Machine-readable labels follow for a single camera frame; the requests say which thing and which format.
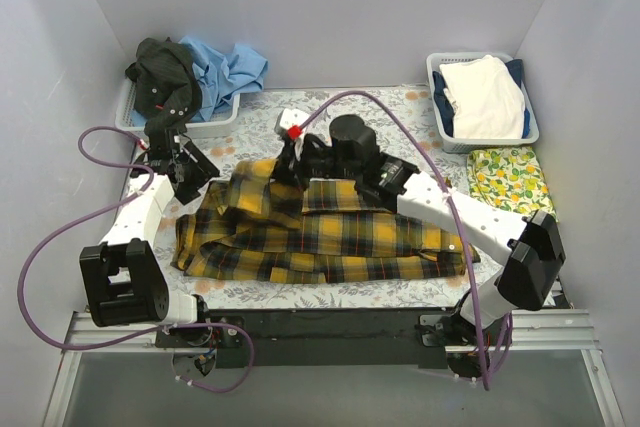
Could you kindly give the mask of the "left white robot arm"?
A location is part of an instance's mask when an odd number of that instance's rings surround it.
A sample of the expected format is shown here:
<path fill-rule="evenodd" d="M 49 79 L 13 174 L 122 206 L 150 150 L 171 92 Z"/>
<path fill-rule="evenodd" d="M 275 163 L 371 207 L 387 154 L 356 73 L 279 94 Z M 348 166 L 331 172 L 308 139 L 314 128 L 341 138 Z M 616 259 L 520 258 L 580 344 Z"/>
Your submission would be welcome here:
<path fill-rule="evenodd" d="M 128 195 L 108 233 L 79 258 L 88 307 L 98 327 L 154 324 L 193 347 L 213 333 L 202 297 L 169 288 L 154 254 L 163 212 L 172 201 L 187 205 L 219 169 L 186 136 L 184 128 L 147 135 L 131 172 Z"/>

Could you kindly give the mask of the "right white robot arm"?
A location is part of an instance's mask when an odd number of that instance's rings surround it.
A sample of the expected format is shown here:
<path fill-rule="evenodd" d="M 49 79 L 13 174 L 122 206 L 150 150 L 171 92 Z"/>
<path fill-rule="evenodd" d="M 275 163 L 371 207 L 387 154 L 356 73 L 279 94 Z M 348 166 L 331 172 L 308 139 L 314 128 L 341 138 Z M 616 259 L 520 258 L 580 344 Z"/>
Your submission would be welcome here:
<path fill-rule="evenodd" d="M 566 255 L 556 219 L 544 210 L 528 216 L 500 210 L 454 189 L 443 191 L 430 174 L 382 152 L 375 132 L 357 115 L 330 124 L 331 142 L 302 131 L 308 114 L 285 109 L 275 133 L 284 147 L 275 177 L 306 188 L 314 178 L 350 179 L 358 195 L 375 207 L 425 221 L 454 233 L 488 254 L 501 269 L 458 302 L 450 325 L 464 344 L 475 344 L 497 320 L 521 309 L 540 310 Z"/>

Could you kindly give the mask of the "yellow plaid flannel shirt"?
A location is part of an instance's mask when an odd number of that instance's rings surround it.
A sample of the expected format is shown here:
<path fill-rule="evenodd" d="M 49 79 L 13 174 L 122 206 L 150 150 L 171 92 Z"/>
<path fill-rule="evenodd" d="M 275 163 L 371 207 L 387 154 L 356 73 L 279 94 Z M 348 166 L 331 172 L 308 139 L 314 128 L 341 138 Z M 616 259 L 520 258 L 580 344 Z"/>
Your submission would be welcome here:
<path fill-rule="evenodd" d="M 460 238 L 358 196 L 349 180 L 307 190 L 272 179 L 272 159 L 240 162 L 176 222 L 173 267 L 192 277 L 325 284 L 465 273 Z"/>

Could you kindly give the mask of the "black pinstripe shirt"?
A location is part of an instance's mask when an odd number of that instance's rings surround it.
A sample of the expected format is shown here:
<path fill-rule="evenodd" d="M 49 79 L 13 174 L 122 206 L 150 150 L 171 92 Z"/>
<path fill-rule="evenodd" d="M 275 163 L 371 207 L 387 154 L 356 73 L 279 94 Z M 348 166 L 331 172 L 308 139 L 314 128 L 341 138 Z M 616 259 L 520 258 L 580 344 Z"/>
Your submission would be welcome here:
<path fill-rule="evenodd" d="M 169 38 L 144 39 L 125 75 L 135 84 L 134 110 L 146 120 L 147 136 L 170 128 L 185 132 L 202 106 L 191 52 Z"/>

